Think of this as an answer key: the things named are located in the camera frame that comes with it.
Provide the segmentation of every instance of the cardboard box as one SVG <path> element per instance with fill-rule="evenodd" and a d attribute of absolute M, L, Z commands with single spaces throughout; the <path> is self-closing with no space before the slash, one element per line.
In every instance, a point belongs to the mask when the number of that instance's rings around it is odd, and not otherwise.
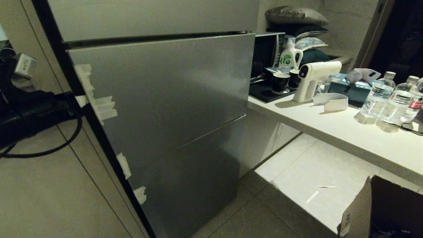
<path fill-rule="evenodd" d="M 423 237 L 423 196 L 379 176 L 368 177 L 343 213 L 338 236 L 368 238 L 372 223 L 387 221 L 410 231 L 413 238 Z"/>
<path fill-rule="evenodd" d="M 331 77 L 328 93 L 340 93 L 348 96 L 348 103 L 361 107 L 371 91 L 371 86 L 365 82 L 358 81 L 350 85 L 345 81 L 346 74 L 337 74 Z"/>

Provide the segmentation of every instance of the black coffee cup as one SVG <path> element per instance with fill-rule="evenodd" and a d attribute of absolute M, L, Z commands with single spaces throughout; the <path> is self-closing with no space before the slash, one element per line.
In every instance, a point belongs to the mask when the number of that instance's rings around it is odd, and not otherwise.
<path fill-rule="evenodd" d="M 276 73 L 273 74 L 273 85 L 272 92 L 274 94 L 282 95 L 285 93 L 285 89 L 288 86 L 289 78 L 291 76 L 286 73 Z"/>
<path fill-rule="evenodd" d="M 298 77 L 299 70 L 298 69 L 291 69 L 289 71 L 289 78 L 288 89 L 295 90 L 298 88 L 299 83 L 301 82 L 301 78 Z"/>

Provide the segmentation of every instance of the white plastic bottle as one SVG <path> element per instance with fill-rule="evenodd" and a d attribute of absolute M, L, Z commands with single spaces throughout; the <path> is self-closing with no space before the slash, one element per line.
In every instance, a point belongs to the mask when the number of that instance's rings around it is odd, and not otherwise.
<path fill-rule="evenodd" d="M 296 54 L 299 54 L 297 61 L 295 60 Z M 279 67 L 288 66 L 291 69 L 298 69 L 302 56 L 302 50 L 295 48 L 295 38 L 288 38 L 286 48 L 280 54 Z"/>
<path fill-rule="evenodd" d="M 411 92 L 417 91 L 415 85 L 417 80 L 419 80 L 418 77 L 409 76 L 406 83 L 398 84 L 395 87 L 388 103 L 379 114 L 379 118 L 382 121 L 388 123 L 397 123 L 399 121 L 414 99 L 414 94 Z"/>
<path fill-rule="evenodd" d="M 416 83 L 417 91 L 412 92 L 414 94 L 414 99 L 408 106 L 404 115 L 401 117 L 401 121 L 410 123 L 419 112 L 420 108 L 423 105 L 423 78 L 421 78 Z"/>
<path fill-rule="evenodd" d="M 373 82 L 373 87 L 360 109 L 360 113 L 366 117 L 377 117 L 382 111 L 395 88 L 394 72 L 386 71 L 383 78 Z"/>

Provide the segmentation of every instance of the stainless steel refrigerator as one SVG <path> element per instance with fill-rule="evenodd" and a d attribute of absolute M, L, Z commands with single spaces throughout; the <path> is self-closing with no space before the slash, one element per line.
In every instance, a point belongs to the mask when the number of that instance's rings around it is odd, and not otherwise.
<path fill-rule="evenodd" d="M 48 5 L 94 97 L 113 97 L 102 129 L 155 235 L 189 237 L 236 195 L 258 0 Z"/>

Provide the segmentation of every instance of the red label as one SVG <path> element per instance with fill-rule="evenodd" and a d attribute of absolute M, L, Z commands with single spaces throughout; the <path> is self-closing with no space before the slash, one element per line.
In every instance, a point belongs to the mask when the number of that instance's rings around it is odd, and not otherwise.
<path fill-rule="evenodd" d="M 412 109 L 420 109 L 423 105 L 423 102 L 418 102 L 418 101 L 412 101 L 409 108 Z"/>

